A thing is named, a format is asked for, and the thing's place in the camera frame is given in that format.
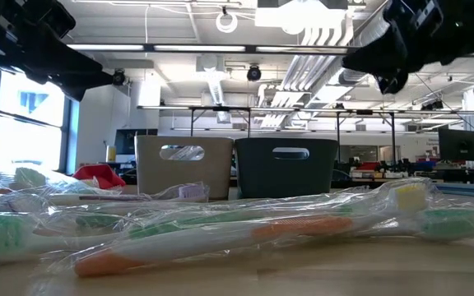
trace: bin handle cutout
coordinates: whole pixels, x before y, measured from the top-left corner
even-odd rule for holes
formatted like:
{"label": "bin handle cutout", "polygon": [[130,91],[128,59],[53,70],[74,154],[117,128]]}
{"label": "bin handle cutout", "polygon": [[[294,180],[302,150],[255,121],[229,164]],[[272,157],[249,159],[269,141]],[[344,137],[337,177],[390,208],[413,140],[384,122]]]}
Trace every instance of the bin handle cutout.
{"label": "bin handle cutout", "polygon": [[299,147],[277,147],[272,153],[276,160],[306,160],[310,157],[308,149]]}
{"label": "bin handle cutout", "polygon": [[204,158],[204,149],[195,145],[164,145],[160,148],[163,160],[199,161]]}

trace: table surface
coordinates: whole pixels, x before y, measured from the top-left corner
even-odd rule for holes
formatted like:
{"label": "table surface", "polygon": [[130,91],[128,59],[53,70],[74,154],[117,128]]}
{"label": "table surface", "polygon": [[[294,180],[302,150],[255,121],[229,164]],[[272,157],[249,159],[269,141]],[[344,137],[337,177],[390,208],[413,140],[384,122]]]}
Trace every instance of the table surface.
{"label": "table surface", "polygon": [[126,275],[48,275],[39,263],[0,266],[0,295],[474,295],[474,239],[312,243]]}

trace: plastic bin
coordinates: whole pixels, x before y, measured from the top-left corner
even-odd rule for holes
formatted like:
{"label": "plastic bin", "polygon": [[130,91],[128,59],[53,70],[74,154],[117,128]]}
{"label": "plastic bin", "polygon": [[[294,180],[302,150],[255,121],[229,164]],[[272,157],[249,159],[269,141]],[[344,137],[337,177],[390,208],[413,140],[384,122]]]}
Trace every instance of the plastic bin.
{"label": "plastic bin", "polygon": [[330,191],[337,141],[248,138],[235,141],[240,198],[280,198]]}
{"label": "plastic bin", "polygon": [[[175,185],[203,182],[210,187],[210,199],[228,198],[232,139],[137,136],[135,141],[138,192],[154,194]],[[203,157],[199,160],[169,160],[185,146],[202,147]]]}

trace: computer monitor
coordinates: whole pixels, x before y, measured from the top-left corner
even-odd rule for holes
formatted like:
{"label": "computer monitor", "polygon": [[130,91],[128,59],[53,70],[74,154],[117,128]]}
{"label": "computer monitor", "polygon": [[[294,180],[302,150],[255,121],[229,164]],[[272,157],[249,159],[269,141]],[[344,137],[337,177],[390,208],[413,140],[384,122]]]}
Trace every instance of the computer monitor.
{"label": "computer monitor", "polygon": [[441,160],[474,161],[474,132],[439,129]]}
{"label": "computer monitor", "polygon": [[135,136],[153,135],[156,136],[158,130],[152,129],[118,129],[116,130],[116,146],[117,155],[134,155],[135,154]]}

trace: plastic wrap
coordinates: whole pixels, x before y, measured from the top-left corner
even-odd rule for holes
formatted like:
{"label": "plastic wrap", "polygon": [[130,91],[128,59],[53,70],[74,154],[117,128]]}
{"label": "plastic wrap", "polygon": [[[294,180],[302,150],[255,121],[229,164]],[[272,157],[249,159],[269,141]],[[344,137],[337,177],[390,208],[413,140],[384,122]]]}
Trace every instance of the plastic wrap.
{"label": "plastic wrap", "polygon": [[[210,188],[203,183],[181,184],[170,187],[163,192],[152,195],[147,194],[122,194],[122,195],[100,195],[100,194],[78,194],[78,193],[50,193],[36,194],[37,189],[24,189],[8,194],[0,195],[0,213],[44,213],[52,209],[63,210],[64,206],[76,206],[69,210],[76,211],[78,206],[89,212],[90,206],[109,205],[115,203],[133,203],[140,205],[143,202],[167,201],[167,202],[207,202]],[[118,209],[116,213],[128,214]]]}
{"label": "plastic wrap", "polygon": [[121,192],[121,189],[102,190],[97,184],[91,185],[33,164],[0,169],[0,190],[5,190],[3,193],[23,189],[30,189],[29,192],[40,196],[65,192],[102,195]]}
{"label": "plastic wrap", "polygon": [[437,195],[424,179],[387,183],[368,193],[339,192],[207,205],[145,205],[127,234],[52,267],[79,276],[109,275],[218,253],[285,246],[310,238],[352,236],[395,218],[412,219]]}
{"label": "plastic wrap", "polygon": [[[177,192],[170,189],[163,196]],[[0,213],[0,262],[55,256],[59,261],[49,271],[95,276],[316,239],[415,236],[452,242],[474,237],[474,204],[450,200],[422,178],[386,183],[371,192],[353,188],[283,199],[39,205],[29,213]]]}
{"label": "plastic wrap", "polygon": [[185,146],[172,154],[168,160],[201,160],[204,149],[201,146]]}

